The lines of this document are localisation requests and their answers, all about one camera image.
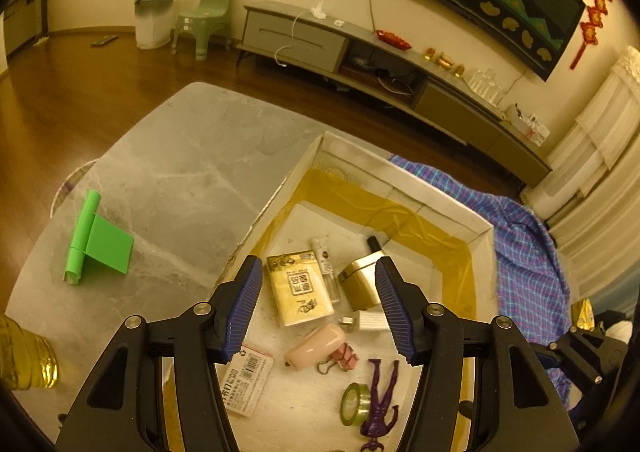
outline barcode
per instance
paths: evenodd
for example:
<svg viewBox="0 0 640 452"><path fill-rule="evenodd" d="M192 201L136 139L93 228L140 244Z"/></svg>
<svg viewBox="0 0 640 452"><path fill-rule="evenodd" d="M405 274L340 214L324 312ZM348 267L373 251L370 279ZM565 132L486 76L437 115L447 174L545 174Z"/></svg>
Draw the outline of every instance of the barcode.
<svg viewBox="0 0 640 452"><path fill-rule="evenodd" d="M258 358L258 356L249 354L249 358L244 365L244 369L242 369L242 376L248 380L252 379L254 377L255 369L258 368L259 363L260 358Z"/></svg>

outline gold cylindrical container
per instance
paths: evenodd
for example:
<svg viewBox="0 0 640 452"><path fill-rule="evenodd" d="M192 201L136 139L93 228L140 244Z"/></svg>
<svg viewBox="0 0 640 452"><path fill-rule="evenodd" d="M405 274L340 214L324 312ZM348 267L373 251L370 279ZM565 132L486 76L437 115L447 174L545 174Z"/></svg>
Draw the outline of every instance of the gold cylindrical container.
<svg viewBox="0 0 640 452"><path fill-rule="evenodd" d="M53 387L58 360L49 342L0 315L0 379L11 390Z"/></svg>
<svg viewBox="0 0 640 452"><path fill-rule="evenodd" d="M354 260L340 272L338 281L354 311L380 304L376 289L376 262L385 254L381 250Z"/></svg>

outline white power adapter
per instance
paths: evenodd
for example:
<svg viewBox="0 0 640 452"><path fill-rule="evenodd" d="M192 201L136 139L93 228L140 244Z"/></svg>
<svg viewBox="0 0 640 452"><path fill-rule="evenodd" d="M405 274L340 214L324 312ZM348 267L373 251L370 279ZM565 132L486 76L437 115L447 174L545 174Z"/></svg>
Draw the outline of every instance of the white power adapter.
<svg viewBox="0 0 640 452"><path fill-rule="evenodd" d="M326 13L322 10L322 5L324 4L324 0L319 0L318 3L311 9L311 13L315 18L319 18L320 20L326 18Z"/></svg>
<svg viewBox="0 0 640 452"><path fill-rule="evenodd" d="M389 331L386 315L380 311L355 311L350 317L342 317L338 324L354 331Z"/></svg>

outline small glass bottle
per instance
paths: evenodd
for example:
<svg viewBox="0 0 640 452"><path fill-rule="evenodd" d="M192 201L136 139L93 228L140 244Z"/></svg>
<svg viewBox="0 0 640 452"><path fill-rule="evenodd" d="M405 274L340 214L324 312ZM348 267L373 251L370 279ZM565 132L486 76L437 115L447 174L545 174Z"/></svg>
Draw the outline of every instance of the small glass bottle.
<svg viewBox="0 0 640 452"><path fill-rule="evenodd" d="M340 288L338 287L338 281L335 278L334 267L329 259L329 251L326 247L326 239L321 237L314 237L311 239L311 247L316 254L316 261L320 266L320 272L324 279L326 290L329 293L329 298L332 304L338 304L340 302Z"/></svg>

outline blue plaid cloth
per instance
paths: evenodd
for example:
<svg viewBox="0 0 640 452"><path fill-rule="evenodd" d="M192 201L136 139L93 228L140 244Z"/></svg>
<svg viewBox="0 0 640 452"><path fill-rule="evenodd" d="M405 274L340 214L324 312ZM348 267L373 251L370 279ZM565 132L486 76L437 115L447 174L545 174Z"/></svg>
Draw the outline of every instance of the blue plaid cloth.
<svg viewBox="0 0 640 452"><path fill-rule="evenodd" d="M428 165L399 156L392 156L389 161L453 197L495 227L498 309L518 325L529 342L547 345L569 329L569 285L551 237L530 210L507 197L471 190ZM559 369L548 373L566 405L571 382Z"/></svg>

